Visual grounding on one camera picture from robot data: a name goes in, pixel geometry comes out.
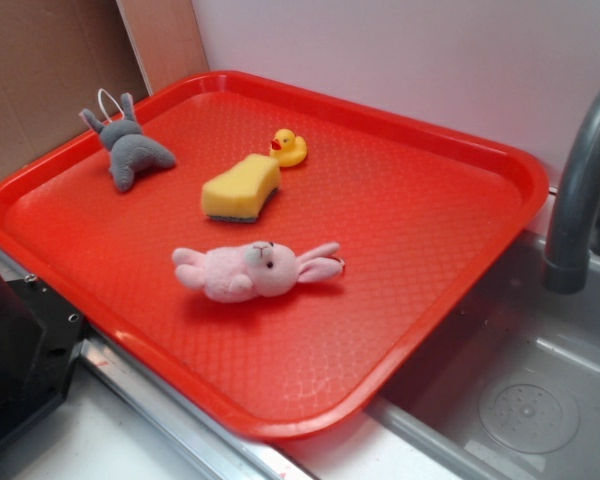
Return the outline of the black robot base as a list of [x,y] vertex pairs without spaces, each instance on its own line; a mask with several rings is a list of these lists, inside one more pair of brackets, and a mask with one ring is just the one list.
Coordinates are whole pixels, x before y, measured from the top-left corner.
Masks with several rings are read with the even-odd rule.
[[0,451],[66,400],[84,330],[43,280],[0,274]]

